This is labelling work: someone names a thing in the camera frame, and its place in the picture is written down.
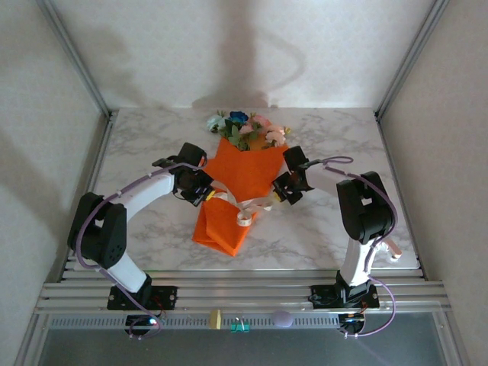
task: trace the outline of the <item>white marble table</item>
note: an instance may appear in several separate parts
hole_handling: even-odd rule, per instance
[[[353,109],[256,109],[273,123],[291,127],[289,146],[300,145],[309,159],[348,155],[358,174],[374,170],[399,211],[393,239],[403,250],[398,262],[379,252],[374,268],[418,268],[412,240],[393,183],[373,112]],[[190,108],[121,109],[101,167],[96,192],[111,194],[153,170],[151,163],[178,153],[185,141],[213,157],[219,136],[206,129],[215,110]],[[200,208],[168,195],[150,204],[129,223],[127,250],[145,270],[336,269],[342,264],[348,236],[337,197],[311,191],[293,207],[276,204],[262,214],[236,257],[191,241]]]

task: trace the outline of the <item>white ribbon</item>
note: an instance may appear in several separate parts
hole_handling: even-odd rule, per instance
[[[239,226],[250,226],[252,223],[252,214],[259,211],[270,211],[273,207],[273,197],[260,197],[253,198],[251,200],[237,202],[236,198],[223,183],[219,181],[213,181],[212,186],[214,188],[222,189],[224,192],[216,193],[212,198],[219,198],[221,200],[227,201],[233,206],[239,209],[237,214],[237,225]]]

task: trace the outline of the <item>blue flower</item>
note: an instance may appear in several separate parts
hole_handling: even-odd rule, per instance
[[[249,117],[244,112],[230,112],[229,120],[237,122],[238,124],[244,124]]]
[[[207,128],[209,131],[215,131],[226,126],[226,119],[218,114],[213,115],[207,120]]]

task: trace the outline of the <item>cable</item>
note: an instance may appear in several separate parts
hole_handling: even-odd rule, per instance
[[[382,242],[383,240],[385,240],[393,232],[393,230],[395,229],[395,226],[397,225],[397,222],[398,222],[398,213],[397,213],[397,209],[395,208],[395,205],[393,204],[393,202],[391,201],[391,199],[381,189],[379,189],[376,185],[372,184],[370,181],[368,181],[367,179],[361,177],[360,175],[356,175],[356,174],[352,174],[352,173],[347,173],[347,172],[344,172],[344,171],[342,171],[340,169],[336,169],[336,168],[333,168],[331,166],[328,166],[329,163],[350,164],[353,161],[354,161],[354,159],[352,157],[350,157],[350,156],[333,156],[333,157],[324,159],[322,161],[322,164],[324,165],[324,169],[327,169],[330,172],[334,172],[334,173],[337,173],[337,174],[340,174],[340,175],[344,175],[345,177],[358,179],[359,181],[361,181],[362,183],[364,183],[365,185],[367,185],[369,188],[371,188],[373,191],[375,191],[381,198],[383,198],[385,202],[387,202],[388,206],[390,207],[390,209],[392,210],[392,213],[393,213],[393,222],[392,222],[390,228],[385,232],[385,234],[383,234],[381,236],[378,236],[377,238],[375,238],[373,240],[373,242],[371,244],[371,248],[369,249],[369,252],[366,255],[366,259],[364,260],[364,272],[368,273],[369,262],[371,260],[371,257],[373,255],[373,253],[374,253],[374,250],[376,250],[376,246],[380,242]],[[364,330],[364,325],[366,323],[366,317],[364,317],[364,325],[363,325],[362,329],[359,331],[359,333],[355,333],[354,334],[354,337],[355,338],[357,338],[357,337],[365,337],[365,336],[372,336],[373,334],[376,334],[376,333],[380,332],[381,330],[387,328],[391,324],[391,322],[393,322],[393,319],[395,318],[395,315],[397,313],[397,305],[396,305],[396,302],[395,302],[395,296],[393,295],[393,293],[391,292],[391,290],[389,289],[389,287],[384,282],[382,282],[380,280],[377,280],[376,278],[373,278],[370,275],[368,275],[368,278],[371,281],[376,282],[376,283],[378,283],[378,284],[380,284],[381,286],[384,287],[384,289],[387,291],[387,293],[391,297],[391,301],[393,303],[393,309],[392,309],[390,318],[388,319],[388,321],[385,324],[383,324],[379,328],[376,328],[375,330],[372,330],[372,331],[366,332],[366,333],[363,333],[362,332]]]
[[[147,310],[145,307],[143,307],[137,300],[135,300],[131,295],[130,293],[125,289],[124,286],[122,286],[115,278],[113,278],[108,272],[107,270],[105,270],[104,268],[100,267],[100,265],[89,265],[88,263],[85,262],[83,256],[82,256],[82,239],[83,239],[83,236],[85,235],[85,231],[86,229],[88,228],[88,225],[90,224],[90,222],[93,221],[93,219],[95,218],[95,216],[97,215],[98,211],[100,211],[100,209],[105,205],[107,204],[108,202],[112,201],[113,199],[117,198],[117,197],[121,197],[123,194],[127,193],[128,191],[134,189],[135,187],[137,187],[138,185],[140,185],[141,183],[144,183],[145,181],[147,181],[148,179],[151,179],[151,177],[155,177],[157,175],[161,175],[163,173],[166,173],[168,172],[170,169],[174,169],[174,168],[178,168],[180,166],[186,166],[188,168],[191,168],[193,170],[201,170],[203,169],[205,166],[207,165],[207,157],[205,156],[204,157],[204,163],[200,166],[194,166],[194,165],[191,165],[191,164],[188,164],[186,162],[179,162],[177,164],[174,164],[174,165],[171,165],[171,166],[168,166],[168,167],[165,167],[165,168],[162,168],[162,169],[158,169],[152,173],[149,173],[148,175],[144,175],[143,177],[133,181],[132,183],[129,183],[127,186],[125,186],[124,188],[122,188],[120,191],[118,191],[117,193],[114,193],[112,194],[111,196],[108,196],[107,198],[105,198],[100,204],[97,205],[97,207],[95,207],[95,209],[88,215],[88,217],[86,218],[85,222],[83,223],[81,229],[79,230],[79,234],[78,236],[76,237],[76,258],[78,259],[78,262],[80,265],[82,265],[83,268],[86,268],[86,269],[94,269],[94,270],[97,270],[99,271],[105,278],[107,278],[109,281],[113,282],[115,286],[117,286],[117,288],[130,300],[131,303],[133,303],[139,310],[143,311],[145,314],[147,314],[148,316],[150,316],[151,318],[154,318],[156,320],[156,324],[158,326],[158,329],[156,330],[156,332],[154,333],[146,333],[145,335],[139,335],[138,336],[138,339],[139,340],[142,340],[142,339],[147,339],[147,338],[150,338],[150,337],[153,337],[155,336],[156,334],[158,334],[159,332],[161,332],[162,328],[163,328],[163,323],[161,321],[160,318],[158,318],[153,312]],[[129,332],[129,337],[133,337],[133,334],[132,332],[130,331]]]

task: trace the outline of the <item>artificial flower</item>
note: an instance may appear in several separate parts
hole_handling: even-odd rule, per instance
[[[239,133],[241,135],[243,134],[246,134],[246,133],[251,133],[252,131],[254,131],[254,129],[252,128],[252,126],[249,126],[248,124],[245,124],[244,126],[241,127],[241,129],[239,130]]]
[[[252,118],[252,122],[257,122],[258,124],[261,125],[261,127],[264,127],[264,128],[271,126],[271,121],[268,118],[263,117],[259,114],[255,115]]]
[[[207,128],[209,131],[215,131],[226,126],[226,119],[218,114],[214,114],[207,120]]]
[[[249,117],[244,112],[230,112],[229,120],[232,122],[244,124],[248,119]]]
[[[274,141],[275,146],[283,146],[285,140],[283,134],[279,131],[271,131],[266,134],[266,142],[273,143]]]
[[[277,124],[272,124],[271,126],[266,127],[266,132],[279,132],[284,136],[284,128]]]

